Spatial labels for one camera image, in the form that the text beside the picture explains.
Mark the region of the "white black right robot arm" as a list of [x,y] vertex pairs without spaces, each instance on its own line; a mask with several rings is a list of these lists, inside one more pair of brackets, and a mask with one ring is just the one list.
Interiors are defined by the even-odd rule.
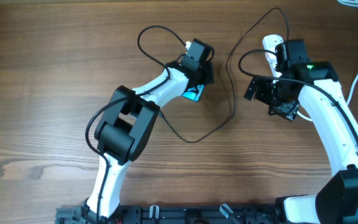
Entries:
[[277,199],[280,223],[358,223],[358,124],[343,99],[329,62],[296,62],[281,76],[252,78],[245,98],[269,106],[272,115],[293,119],[299,106],[311,118],[323,143],[331,180],[315,195]]

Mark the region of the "Galaxy S25 smartphone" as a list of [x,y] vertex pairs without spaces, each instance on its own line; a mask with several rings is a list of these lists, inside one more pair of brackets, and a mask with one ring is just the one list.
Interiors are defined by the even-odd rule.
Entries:
[[199,102],[203,90],[204,90],[204,85],[197,85],[196,87],[190,88],[186,92],[184,92],[182,94],[182,97],[186,98],[187,100]]

